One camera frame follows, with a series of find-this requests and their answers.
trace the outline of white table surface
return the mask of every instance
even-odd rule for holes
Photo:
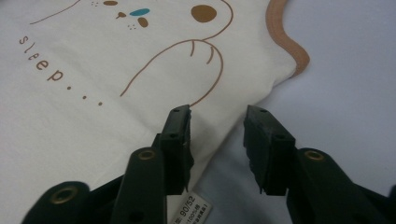
[[[296,138],[332,156],[357,184],[396,185],[396,1],[290,1],[287,33],[309,53],[299,77],[259,103]],[[285,197],[260,195],[235,126],[195,188],[206,224],[291,223]]]

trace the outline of white tag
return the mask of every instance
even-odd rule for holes
[[[171,224],[203,224],[210,209],[212,205],[192,191]]]

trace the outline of blue oval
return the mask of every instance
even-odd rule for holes
[[[141,8],[141,9],[138,9],[138,10],[135,10],[135,11],[129,13],[129,15],[131,15],[131,16],[143,16],[143,15],[146,15],[148,13],[149,13],[149,9],[148,8]]]

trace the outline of brown scalloped edge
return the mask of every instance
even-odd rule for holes
[[[288,0],[271,0],[265,13],[265,22],[273,40],[296,62],[292,77],[302,73],[309,64],[309,55],[297,42],[292,40],[283,29],[283,11]]]

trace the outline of white cloth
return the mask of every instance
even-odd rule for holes
[[[61,182],[122,175],[185,104],[192,188],[246,106],[296,70],[267,0],[116,3],[0,2],[1,223]],[[182,199],[168,197],[169,219]]]

